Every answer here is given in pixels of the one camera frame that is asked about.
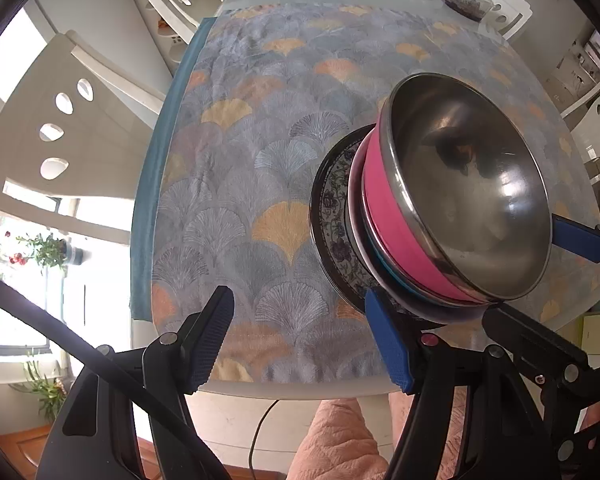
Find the steel bowl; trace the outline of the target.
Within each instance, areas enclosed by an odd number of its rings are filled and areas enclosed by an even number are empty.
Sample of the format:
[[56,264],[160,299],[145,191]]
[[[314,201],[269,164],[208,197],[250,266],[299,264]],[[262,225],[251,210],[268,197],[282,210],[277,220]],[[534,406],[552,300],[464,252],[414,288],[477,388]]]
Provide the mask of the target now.
[[434,267],[488,301],[531,292],[552,218],[540,168],[505,113],[464,81],[419,73],[396,85],[377,125],[396,206]]

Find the patterned fan-motif tablecloth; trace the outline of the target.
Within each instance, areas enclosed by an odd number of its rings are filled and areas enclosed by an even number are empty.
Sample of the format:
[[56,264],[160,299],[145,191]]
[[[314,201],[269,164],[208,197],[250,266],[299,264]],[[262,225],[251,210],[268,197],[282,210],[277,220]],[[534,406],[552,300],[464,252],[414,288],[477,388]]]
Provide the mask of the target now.
[[498,34],[438,12],[335,3],[226,11],[201,25],[164,102],[135,197],[131,314],[159,332],[220,285],[235,316],[217,380],[327,384],[385,375],[309,230],[318,166],[418,72],[460,78],[521,130],[550,206],[600,221],[590,178],[540,82]]

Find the pink plastic bowl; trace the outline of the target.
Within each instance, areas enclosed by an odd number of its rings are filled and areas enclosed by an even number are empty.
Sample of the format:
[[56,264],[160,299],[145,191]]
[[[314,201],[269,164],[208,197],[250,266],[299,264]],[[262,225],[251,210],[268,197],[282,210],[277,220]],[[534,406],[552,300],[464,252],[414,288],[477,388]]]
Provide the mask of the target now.
[[[486,305],[443,275],[403,218],[391,194],[389,178],[380,168],[379,134],[376,126],[372,126],[353,157],[347,195],[354,244],[366,268],[401,306],[422,318],[443,324],[481,318]],[[377,269],[364,246],[366,238],[374,243],[396,274],[428,292],[434,301],[410,294]]]

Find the white chair right side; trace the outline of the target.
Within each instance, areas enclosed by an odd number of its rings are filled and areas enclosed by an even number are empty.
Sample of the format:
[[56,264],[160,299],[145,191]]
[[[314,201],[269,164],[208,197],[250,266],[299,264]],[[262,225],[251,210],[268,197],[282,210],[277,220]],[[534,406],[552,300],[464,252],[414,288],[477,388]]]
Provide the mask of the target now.
[[526,0],[490,0],[491,10],[486,20],[507,41],[519,35],[532,18],[532,9]]

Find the white chair with oval holes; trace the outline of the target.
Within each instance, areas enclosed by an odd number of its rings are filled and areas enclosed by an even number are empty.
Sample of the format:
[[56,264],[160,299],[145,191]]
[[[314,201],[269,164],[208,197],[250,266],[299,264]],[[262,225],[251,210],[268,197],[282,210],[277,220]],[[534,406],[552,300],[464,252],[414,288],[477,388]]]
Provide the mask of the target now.
[[45,196],[132,200],[152,130],[125,98],[158,114],[166,96],[73,30],[50,40],[0,113],[0,214],[128,244],[127,230],[51,212],[4,191],[13,183]]

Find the blue floral ceramic plate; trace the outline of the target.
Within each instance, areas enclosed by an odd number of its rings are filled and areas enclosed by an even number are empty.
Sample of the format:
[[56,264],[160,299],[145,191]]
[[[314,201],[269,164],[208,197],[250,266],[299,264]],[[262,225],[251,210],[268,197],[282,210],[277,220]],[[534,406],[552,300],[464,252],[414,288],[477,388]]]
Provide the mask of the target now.
[[360,313],[365,312],[366,290],[378,283],[354,244],[347,195],[353,157],[372,128],[346,134],[328,151],[317,169],[309,204],[311,237],[324,273],[342,300]]

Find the pink quilted trousers leg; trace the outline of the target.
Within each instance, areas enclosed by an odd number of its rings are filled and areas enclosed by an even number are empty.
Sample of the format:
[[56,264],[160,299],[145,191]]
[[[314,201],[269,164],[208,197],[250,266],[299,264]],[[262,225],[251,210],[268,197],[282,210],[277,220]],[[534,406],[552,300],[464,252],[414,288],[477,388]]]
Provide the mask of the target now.
[[[455,474],[462,443],[466,387],[454,391],[448,437],[437,479]],[[400,440],[414,396],[388,394],[393,445]],[[287,479],[383,479],[389,463],[366,427],[358,399],[323,400],[292,460]]]

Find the potted plant with red flowers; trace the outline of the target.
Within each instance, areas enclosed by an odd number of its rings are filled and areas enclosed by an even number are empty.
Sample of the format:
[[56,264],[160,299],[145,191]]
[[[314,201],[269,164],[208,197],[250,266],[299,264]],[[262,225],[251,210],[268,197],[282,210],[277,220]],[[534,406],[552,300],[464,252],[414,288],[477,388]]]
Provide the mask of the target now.
[[52,232],[16,235],[9,230],[0,231],[0,278],[7,268],[30,264],[46,272],[80,266],[84,257],[85,252],[81,248],[72,246],[68,240]]

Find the blue plastic bowl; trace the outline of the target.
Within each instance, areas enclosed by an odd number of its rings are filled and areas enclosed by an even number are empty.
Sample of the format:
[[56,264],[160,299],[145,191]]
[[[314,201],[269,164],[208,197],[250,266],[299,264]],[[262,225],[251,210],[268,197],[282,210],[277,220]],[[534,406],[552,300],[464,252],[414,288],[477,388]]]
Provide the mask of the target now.
[[410,294],[422,298],[422,300],[424,301],[434,301],[434,297],[428,294],[428,292],[421,290],[413,283],[405,281],[404,278],[401,278],[400,275],[396,274],[396,272],[394,272],[390,268],[388,263],[385,262],[384,258],[382,258],[381,253],[378,252],[377,247],[371,240],[366,238],[364,240],[364,246],[367,249],[367,252],[370,254],[370,258],[373,260],[374,266],[376,266],[377,269],[381,270],[383,274],[387,275],[388,278],[391,278],[398,286],[400,286],[404,290],[407,290]]

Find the clear plastic food container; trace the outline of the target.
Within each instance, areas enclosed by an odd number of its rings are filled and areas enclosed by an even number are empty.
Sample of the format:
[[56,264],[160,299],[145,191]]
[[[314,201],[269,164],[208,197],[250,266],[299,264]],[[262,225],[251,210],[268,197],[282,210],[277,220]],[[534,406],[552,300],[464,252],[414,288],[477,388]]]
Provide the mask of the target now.
[[443,0],[444,3],[465,18],[480,22],[493,8],[492,0]]

